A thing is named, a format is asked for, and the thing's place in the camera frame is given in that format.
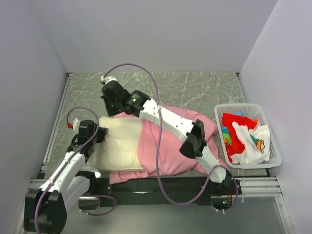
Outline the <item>cream pillow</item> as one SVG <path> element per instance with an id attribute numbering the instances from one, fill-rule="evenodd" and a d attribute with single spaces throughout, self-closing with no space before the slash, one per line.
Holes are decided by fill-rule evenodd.
<path id="1" fill-rule="evenodd" d="M 101 117 L 99 126 L 108 132 L 94 152 L 94 167 L 109 172 L 142 171 L 137 154 L 142 121 L 137 117 Z"/>

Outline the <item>pink pillowcase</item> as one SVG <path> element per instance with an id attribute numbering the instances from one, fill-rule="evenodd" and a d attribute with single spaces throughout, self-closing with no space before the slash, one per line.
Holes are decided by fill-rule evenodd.
<path id="1" fill-rule="evenodd" d="M 205 140 L 214 157 L 223 166 L 226 163 L 219 158 L 218 147 L 214 140 L 214 135 L 218 133 L 217 125 L 205 115 L 187 109 L 173 106 L 165 106 L 175 114 L 195 121 L 200 119 L 204 123 Z M 109 175 L 111 184 L 122 183 L 130 179 L 147 178 L 156 176 L 156 141 L 159 134 L 159 126 L 149 121 L 142 121 L 141 138 L 138 143 L 138 160 L 143 167 L 142 171 L 112 171 Z M 159 152 L 159 172 L 161 176 L 174 176 L 179 173 L 195 169 L 201 173 L 208 172 L 195 160 L 183 156 L 179 149 L 182 141 L 168 130 L 162 130 L 160 152 Z"/>

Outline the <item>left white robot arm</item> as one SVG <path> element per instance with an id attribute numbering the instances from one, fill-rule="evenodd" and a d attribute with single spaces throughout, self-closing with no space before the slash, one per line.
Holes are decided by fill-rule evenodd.
<path id="1" fill-rule="evenodd" d="M 23 228 L 38 234 L 59 234 L 65 227 L 67 214 L 83 195 L 94 195 L 98 189 L 93 172 L 82 170 L 108 133 L 92 120 L 74 119 L 67 127 L 76 132 L 61 164 L 38 189 L 25 196 Z"/>

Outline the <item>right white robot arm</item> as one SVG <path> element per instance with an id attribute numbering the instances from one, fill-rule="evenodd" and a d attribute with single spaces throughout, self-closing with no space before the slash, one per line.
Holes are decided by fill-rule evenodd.
<path id="1" fill-rule="evenodd" d="M 195 159 L 201 167 L 210 173 L 210 181 L 214 183 L 214 190 L 224 195 L 231 189 L 231 176 L 213 155 L 205 140 L 204 123 L 190 120 L 175 114 L 141 91 L 129 93 L 115 77 L 101 77 L 103 84 L 102 96 L 109 116 L 119 113 L 136 116 L 157 124 L 182 141 L 180 153 L 187 158 Z"/>

